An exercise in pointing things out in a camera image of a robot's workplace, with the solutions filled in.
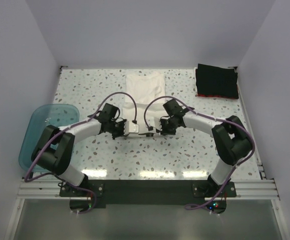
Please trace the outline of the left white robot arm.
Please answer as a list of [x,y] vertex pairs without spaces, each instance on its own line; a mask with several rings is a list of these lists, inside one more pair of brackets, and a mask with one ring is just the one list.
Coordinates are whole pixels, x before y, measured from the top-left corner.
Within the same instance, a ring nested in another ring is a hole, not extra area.
[[77,196],[85,195],[88,176],[72,165],[73,148],[86,138],[103,133],[111,134],[113,139],[125,136],[127,120],[119,113],[118,107],[106,103],[101,110],[72,125],[46,126],[32,152],[30,168],[39,166],[71,185]]

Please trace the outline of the white t shirt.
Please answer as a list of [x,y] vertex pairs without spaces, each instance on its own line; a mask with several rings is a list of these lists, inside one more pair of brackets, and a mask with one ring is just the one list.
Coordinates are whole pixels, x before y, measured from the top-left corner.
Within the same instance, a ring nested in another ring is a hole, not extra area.
[[132,133],[129,136],[134,138],[148,137],[155,135],[154,130],[149,131],[144,122],[144,111],[147,105],[158,97],[165,95],[165,76],[160,72],[153,72],[149,75],[126,75],[126,89],[125,92],[133,97],[130,99],[125,97],[122,107],[122,118],[128,121],[134,120],[134,104],[137,105],[137,124],[139,125],[139,132]]

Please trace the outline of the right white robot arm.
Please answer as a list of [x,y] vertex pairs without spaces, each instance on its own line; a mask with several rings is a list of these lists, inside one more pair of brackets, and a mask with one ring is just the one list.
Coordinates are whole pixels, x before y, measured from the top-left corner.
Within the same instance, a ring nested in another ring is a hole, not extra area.
[[168,118],[160,120],[161,134],[174,135],[176,129],[190,128],[209,134],[216,146],[219,161],[208,176],[207,190],[212,196],[219,196],[225,191],[234,169],[255,151],[255,142],[245,129],[241,120],[232,115],[229,118],[215,118],[195,112],[187,106],[180,106],[175,99],[163,104]]

